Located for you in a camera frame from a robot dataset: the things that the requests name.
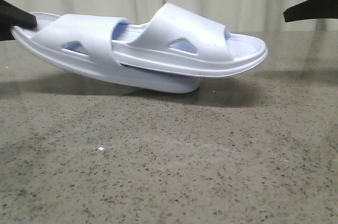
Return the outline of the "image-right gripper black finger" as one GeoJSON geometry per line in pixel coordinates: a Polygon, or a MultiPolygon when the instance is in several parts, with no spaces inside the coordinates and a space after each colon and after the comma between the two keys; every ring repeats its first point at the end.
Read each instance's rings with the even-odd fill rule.
{"type": "Polygon", "coordinates": [[[337,19],[337,0],[307,0],[288,8],[283,15],[285,22],[318,18],[337,19]]]}

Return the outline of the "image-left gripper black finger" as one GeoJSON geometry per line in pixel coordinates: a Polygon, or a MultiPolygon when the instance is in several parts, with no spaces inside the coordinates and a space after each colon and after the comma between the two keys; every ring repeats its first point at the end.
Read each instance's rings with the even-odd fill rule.
{"type": "Polygon", "coordinates": [[[33,29],[37,26],[36,17],[5,0],[1,0],[1,27],[15,25],[33,29]]]}
{"type": "Polygon", "coordinates": [[[14,24],[10,21],[0,22],[0,41],[10,41],[15,39],[11,33],[11,27],[13,25],[14,24]]]}

